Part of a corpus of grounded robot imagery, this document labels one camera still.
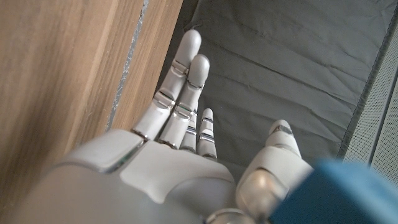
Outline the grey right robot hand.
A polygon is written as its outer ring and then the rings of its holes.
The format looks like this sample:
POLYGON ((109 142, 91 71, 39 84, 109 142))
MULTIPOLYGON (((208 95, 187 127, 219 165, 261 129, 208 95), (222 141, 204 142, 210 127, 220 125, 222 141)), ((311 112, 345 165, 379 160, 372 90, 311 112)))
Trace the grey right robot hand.
POLYGON ((11 223, 265 223, 312 172, 288 122, 276 121, 239 181, 218 161, 210 70, 189 30, 130 131, 112 130, 51 167, 11 223))

